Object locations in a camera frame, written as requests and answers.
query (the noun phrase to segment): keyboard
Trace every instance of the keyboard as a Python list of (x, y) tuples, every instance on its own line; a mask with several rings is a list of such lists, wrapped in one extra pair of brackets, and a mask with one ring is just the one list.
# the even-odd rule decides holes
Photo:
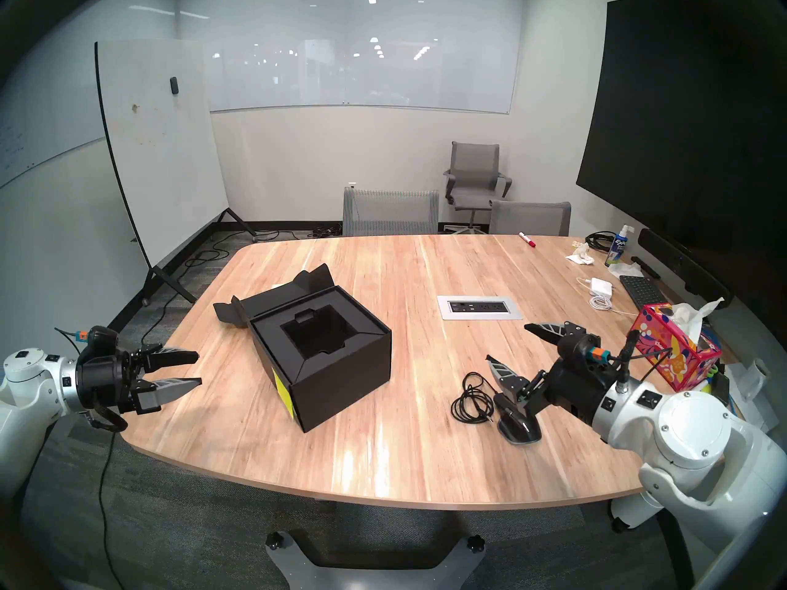
[(632, 277), (624, 274), (620, 277), (620, 282), (639, 310), (645, 305), (661, 305), (669, 302), (655, 283), (647, 277)]

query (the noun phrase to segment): wall-mounted whiteboard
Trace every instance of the wall-mounted whiteboard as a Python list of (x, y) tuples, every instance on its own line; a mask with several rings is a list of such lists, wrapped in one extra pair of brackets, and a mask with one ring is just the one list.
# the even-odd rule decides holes
[(523, 0), (94, 0), (39, 42), (0, 90), (0, 187), (103, 135), (96, 41), (201, 42), (212, 111), (369, 104), (505, 113), (522, 6)]
[(174, 38), (175, 0), (94, 0), (58, 25), (0, 90), (0, 187), (44, 160), (104, 136), (93, 44)]
[(371, 104), (508, 112), (523, 0), (178, 0), (212, 111)]
[(117, 178), (142, 253), (155, 266), (229, 206), (201, 46), (128, 39), (97, 42), (95, 51)]

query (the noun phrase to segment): television screen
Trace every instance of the television screen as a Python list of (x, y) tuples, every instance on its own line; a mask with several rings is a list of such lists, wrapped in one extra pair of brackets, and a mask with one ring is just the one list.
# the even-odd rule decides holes
[(787, 348), (782, 65), (717, 0), (610, 2), (577, 184), (685, 247)]

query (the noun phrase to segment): table edge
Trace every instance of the table edge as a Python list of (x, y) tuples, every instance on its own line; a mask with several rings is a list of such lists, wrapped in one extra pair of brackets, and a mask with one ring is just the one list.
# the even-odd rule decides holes
[(204, 467), (190, 465), (179, 461), (175, 458), (162, 456), (161, 454), (140, 448), (136, 444), (132, 444), (124, 439), (124, 442), (131, 446), (135, 451), (142, 455), (149, 456), (180, 467), (188, 471), (193, 471), (197, 474), (208, 476), (209, 478), (218, 478), (227, 482), (234, 482), (235, 484), (242, 484), (245, 486), (253, 486), (258, 489), (265, 489), (275, 493), (285, 493), (287, 495), (296, 495), (301, 497), (310, 497), (312, 499), (322, 501), (338, 501), (341, 503), (355, 503), (356, 505), (375, 505), (381, 507), (404, 507), (412, 510), (448, 510), (448, 511), (492, 511), (492, 510), (529, 510), (539, 507), (562, 507), (567, 505), (579, 505), (581, 503), (594, 503), (596, 501), (605, 501), (607, 499), (615, 499), (617, 497), (625, 497), (628, 495), (636, 495), (642, 493), (642, 487), (638, 489), (631, 489), (620, 491), (618, 493), (605, 493), (600, 495), (582, 496), (582, 497), (569, 497), (559, 500), (544, 500), (544, 501), (521, 501), (521, 502), (485, 502), (485, 503), (457, 503), (453, 501), (409, 501), (398, 500), (395, 498), (386, 497), (365, 497), (348, 495), (346, 493), (321, 493), (320, 491), (310, 491), (305, 489), (296, 489), (292, 486), (277, 485), (270, 482), (259, 482), (250, 480), (249, 478), (241, 478), (231, 474), (222, 474), (218, 471), (207, 470)]

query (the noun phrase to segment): red marker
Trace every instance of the red marker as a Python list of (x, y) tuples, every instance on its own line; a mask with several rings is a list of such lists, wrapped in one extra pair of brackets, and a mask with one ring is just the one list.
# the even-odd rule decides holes
[(522, 240), (525, 241), (530, 247), (535, 247), (536, 246), (536, 244), (534, 242), (532, 242), (530, 240), (530, 237), (528, 237), (525, 233), (520, 232), (520, 237), (522, 237)]

